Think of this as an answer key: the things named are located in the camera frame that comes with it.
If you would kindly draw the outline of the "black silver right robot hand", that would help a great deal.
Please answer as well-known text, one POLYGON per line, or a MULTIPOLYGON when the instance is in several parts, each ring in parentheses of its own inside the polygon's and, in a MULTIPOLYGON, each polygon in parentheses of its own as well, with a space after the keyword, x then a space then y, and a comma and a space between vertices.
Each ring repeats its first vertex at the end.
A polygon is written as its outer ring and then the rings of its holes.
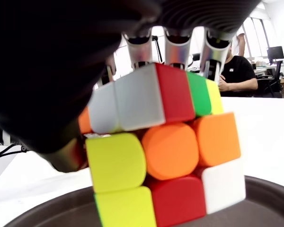
POLYGON ((57 171, 87 165, 78 117, 121 35, 153 26, 215 38, 234 33, 256 0, 0 0, 0 128, 57 171))

